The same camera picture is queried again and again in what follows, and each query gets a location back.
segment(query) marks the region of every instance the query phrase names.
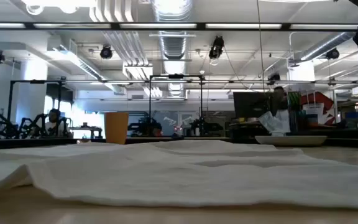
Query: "column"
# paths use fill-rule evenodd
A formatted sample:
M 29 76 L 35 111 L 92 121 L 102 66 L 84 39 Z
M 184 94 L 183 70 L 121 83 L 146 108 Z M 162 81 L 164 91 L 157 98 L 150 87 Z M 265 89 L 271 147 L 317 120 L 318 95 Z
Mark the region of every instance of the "column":
M 28 60 L 21 63 L 21 80 L 46 80 L 48 65 L 43 60 Z M 46 84 L 16 83 L 18 89 L 16 123 L 22 118 L 34 119 L 44 112 Z

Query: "ceiling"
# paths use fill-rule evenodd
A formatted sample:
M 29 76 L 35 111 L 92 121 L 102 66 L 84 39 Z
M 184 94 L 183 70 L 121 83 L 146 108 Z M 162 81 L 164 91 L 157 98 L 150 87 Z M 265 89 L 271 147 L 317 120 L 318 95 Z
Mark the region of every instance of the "ceiling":
M 138 22 L 153 22 L 154 16 L 150 4 L 139 4 L 132 0 L 134 18 Z M 358 23 L 358 8 L 347 0 L 339 2 L 308 2 L 282 3 L 259 1 L 261 22 L 308 22 L 308 23 Z M 88 9 L 81 8 L 74 14 L 65 14 L 58 8 L 45 8 L 39 16 L 31 16 L 25 10 L 21 0 L 0 0 L 0 21 L 39 21 L 39 22 L 91 22 Z M 258 22 L 256 0 L 194 0 L 193 22 Z M 155 33 L 140 31 L 140 41 L 147 58 L 153 64 L 154 75 L 165 73 L 163 70 L 158 38 L 150 37 Z M 67 39 L 73 39 L 78 44 L 78 54 L 94 64 L 110 79 L 122 80 L 126 77 L 120 72 L 122 60 L 114 54 L 111 60 L 102 60 L 99 56 L 106 39 L 101 32 L 95 31 L 0 31 L 0 42 L 25 42 L 27 45 L 46 52 L 47 39 L 54 34 Z M 196 31 L 196 37 L 190 37 L 188 56 L 191 61 L 186 63 L 186 73 L 206 72 L 207 80 L 260 80 L 262 70 L 266 69 L 280 57 L 287 57 L 290 50 L 289 32 L 234 32 L 234 31 Z M 299 32 L 291 36 L 291 48 L 294 52 L 302 52 L 331 35 L 329 32 Z M 209 64 L 207 55 L 210 45 L 216 35 L 222 35 L 227 54 L 224 52 L 216 66 Z M 341 56 L 337 60 L 314 60 L 314 70 L 317 80 L 327 80 L 328 76 L 341 71 L 358 68 L 357 46 L 349 40 L 340 46 Z M 62 67 L 70 71 L 68 79 L 89 79 L 84 71 L 64 60 L 56 60 Z M 51 77 L 62 76 L 61 70 L 50 67 Z M 337 80 L 357 80 L 358 72 L 337 77 Z M 341 86 L 351 88 L 354 85 Z M 104 85 L 72 84 L 77 90 L 109 90 Z M 185 88 L 199 88 L 198 84 L 186 84 Z M 241 84 L 210 84 L 209 88 L 244 88 Z M 318 88 L 328 89 L 327 85 Z M 139 85 L 129 86 L 128 89 L 141 89 Z

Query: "metal frame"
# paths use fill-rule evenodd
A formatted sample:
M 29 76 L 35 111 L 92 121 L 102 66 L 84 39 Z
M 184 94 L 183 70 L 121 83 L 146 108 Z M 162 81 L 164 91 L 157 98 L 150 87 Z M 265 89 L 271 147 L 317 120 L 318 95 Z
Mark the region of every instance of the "metal frame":
M 17 24 L 17 27 L 3 26 L 4 24 Z M 166 22 L 0 22 L 0 30 L 160 30 L 160 31 L 208 31 L 208 30 L 220 30 L 220 31 L 284 31 L 284 32 L 355 32 L 357 31 L 358 24 L 325 24 L 325 23 L 282 23 L 282 22 L 181 22 L 178 24 L 186 25 L 190 27 L 166 27 L 160 26 L 166 24 Z M 222 28 L 208 27 L 210 24 L 227 25 Z M 235 27 L 236 25 L 246 24 L 249 25 L 242 27 Z M 269 28 L 267 25 L 278 25 L 277 28 Z M 296 28 L 293 25 L 306 25 L 309 28 Z
M 154 77 L 161 77 L 161 75 L 151 75 L 150 76 L 150 80 L 148 80 L 149 82 L 149 124 L 151 124 L 152 122 L 152 80 Z M 201 113 L 200 113 L 200 119 L 203 118 L 203 81 L 204 81 L 204 76 L 202 75 L 169 75 L 168 79 L 170 78 L 184 78 L 184 77 L 197 77 L 200 80 L 200 87 L 201 87 L 201 94 L 200 94 L 200 104 L 201 104 Z M 192 80 L 185 80 L 185 83 L 189 83 Z M 203 126 L 201 125 L 200 127 L 200 136 L 203 135 Z
M 12 80 L 11 85 L 9 87 L 9 101 L 7 107 L 7 120 L 11 120 L 11 113 L 12 113 L 12 97 L 13 97 L 13 86 L 15 83 L 30 83 L 30 84 L 45 84 L 45 83 L 58 83 L 59 84 L 59 91 L 58 91 L 58 107 L 57 109 L 60 110 L 60 102 L 62 100 L 62 86 L 63 83 L 66 81 L 64 80 Z

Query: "white plate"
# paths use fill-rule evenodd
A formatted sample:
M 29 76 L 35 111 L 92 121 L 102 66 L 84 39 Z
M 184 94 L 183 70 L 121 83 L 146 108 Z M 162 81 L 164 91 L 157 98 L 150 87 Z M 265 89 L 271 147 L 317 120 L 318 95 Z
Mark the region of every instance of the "white plate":
M 255 136 L 259 144 L 274 146 L 320 146 L 327 136 Z

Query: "table surface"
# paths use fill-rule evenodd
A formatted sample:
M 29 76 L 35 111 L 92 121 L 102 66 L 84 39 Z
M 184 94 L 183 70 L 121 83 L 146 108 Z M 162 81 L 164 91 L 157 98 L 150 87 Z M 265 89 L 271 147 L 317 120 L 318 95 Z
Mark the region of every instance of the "table surface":
M 358 149 L 302 148 L 305 154 L 358 165 Z M 358 210 L 323 209 L 292 205 L 255 205 L 215 208 L 108 207 L 55 200 L 34 187 L 0 193 L 0 224 L 80 223 L 357 223 Z

